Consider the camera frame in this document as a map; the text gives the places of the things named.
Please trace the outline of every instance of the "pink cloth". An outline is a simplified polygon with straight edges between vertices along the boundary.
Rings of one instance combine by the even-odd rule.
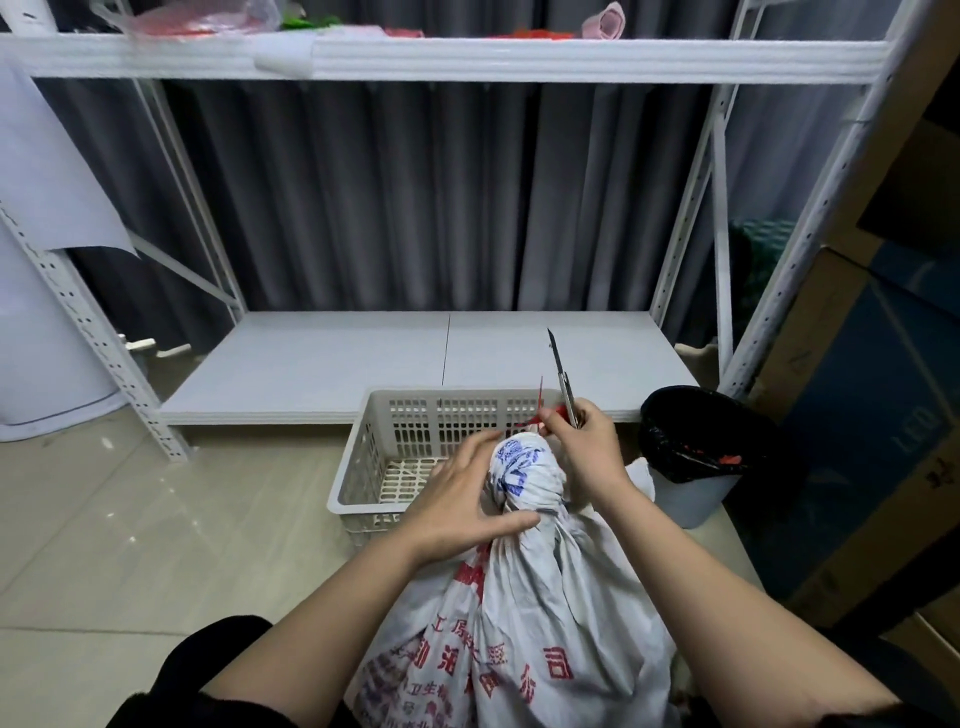
[[[610,3],[604,10],[584,21],[580,36],[591,40],[617,40],[623,35],[627,19],[619,3]]]

